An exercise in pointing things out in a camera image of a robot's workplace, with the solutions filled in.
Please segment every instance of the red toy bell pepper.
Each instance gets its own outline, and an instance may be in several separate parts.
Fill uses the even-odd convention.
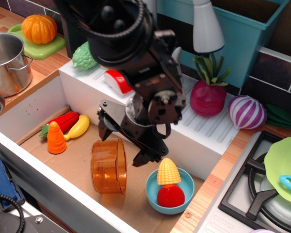
[[[52,121],[56,121],[61,131],[64,133],[79,120],[79,116],[80,114],[77,112],[69,112],[53,120],[50,120],[46,125],[43,126],[40,137],[47,138],[49,132],[49,124]]]

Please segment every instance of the yellow toy banana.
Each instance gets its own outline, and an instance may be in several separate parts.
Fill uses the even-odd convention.
[[[72,126],[68,134],[64,135],[64,139],[68,141],[71,138],[81,136],[88,129],[89,123],[89,117],[87,115],[81,114],[77,123]]]

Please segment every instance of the purple striped toy onion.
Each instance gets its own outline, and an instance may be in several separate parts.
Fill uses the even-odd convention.
[[[264,125],[267,114],[261,103],[250,96],[235,96],[228,104],[235,129],[256,129]]]

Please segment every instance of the black burner grate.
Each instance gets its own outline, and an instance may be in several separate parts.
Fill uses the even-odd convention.
[[[259,147],[259,144],[263,140],[267,140],[271,143],[275,143],[280,141],[282,138],[277,137],[269,132],[263,131],[259,138],[257,139],[256,143],[254,144],[253,148],[251,149],[246,161],[242,165],[240,171],[236,175],[234,181],[232,182],[231,186],[228,188],[226,194],[224,195],[221,203],[219,204],[219,209],[224,211],[225,213],[231,215],[235,219],[239,220],[240,222],[246,224],[247,226],[253,229],[268,229],[270,231],[280,233],[273,227],[267,225],[266,223],[262,222],[257,218],[258,214],[261,212],[263,213],[271,222],[275,225],[279,226],[280,228],[288,231],[291,233],[291,226],[285,224],[284,222],[277,219],[273,216],[263,205],[266,201],[272,199],[273,197],[277,196],[278,193],[276,190],[267,190],[256,192],[255,185],[254,185],[254,178],[255,174],[262,174],[265,175],[265,166],[263,164],[264,157],[266,154],[263,154],[258,159],[253,159],[253,156],[256,150]],[[238,209],[237,207],[233,206],[228,202],[229,197],[231,196],[233,190],[235,189],[238,181],[240,180],[243,174],[248,175],[248,184],[249,190],[252,197],[252,203],[247,213]]]

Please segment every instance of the orange toy carrot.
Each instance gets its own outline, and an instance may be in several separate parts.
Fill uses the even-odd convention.
[[[60,154],[67,148],[64,134],[57,122],[52,121],[48,128],[48,151],[52,154]]]

